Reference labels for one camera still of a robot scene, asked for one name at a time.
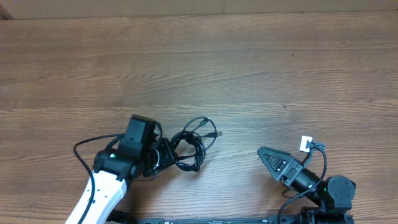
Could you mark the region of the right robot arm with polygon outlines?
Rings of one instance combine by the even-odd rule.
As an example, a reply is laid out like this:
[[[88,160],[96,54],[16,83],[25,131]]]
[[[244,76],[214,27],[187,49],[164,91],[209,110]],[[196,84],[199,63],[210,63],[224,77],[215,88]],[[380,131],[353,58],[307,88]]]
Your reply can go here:
[[[307,163],[312,158],[312,152],[322,153],[324,166],[321,176],[307,169]],[[352,209],[356,184],[349,178],[336,175],[325,178],[327,158],[322,146],[310,148],[303,161],[299,161],[288,152],[262,146],[257,155],[263,162],[272,178],[282,182],[287,190],[294,190],[296,195],[290,197],[270,218],[271,223],[296,224],[354,224],[352,215],[347,211]],[[306,197],[314,207],[303,207],[296,215],[284,215],[282,212],[293,201]]]

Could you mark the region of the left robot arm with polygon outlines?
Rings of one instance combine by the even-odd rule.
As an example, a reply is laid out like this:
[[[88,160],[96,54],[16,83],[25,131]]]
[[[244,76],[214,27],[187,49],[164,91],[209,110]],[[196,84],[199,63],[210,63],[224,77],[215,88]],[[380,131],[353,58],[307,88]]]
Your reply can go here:
[[[92,141],[111,138],[99,151],[89,168],[77,147]],[[161,124],[145,116],[132,115],[124,133],[89,138],[76,143],[73,153],[89,174],[88,183],[66,224],[140,223],[131,214],[116,210],[130,185],[140,176],[156,176],[166,158],[168,146],[162,137]]]

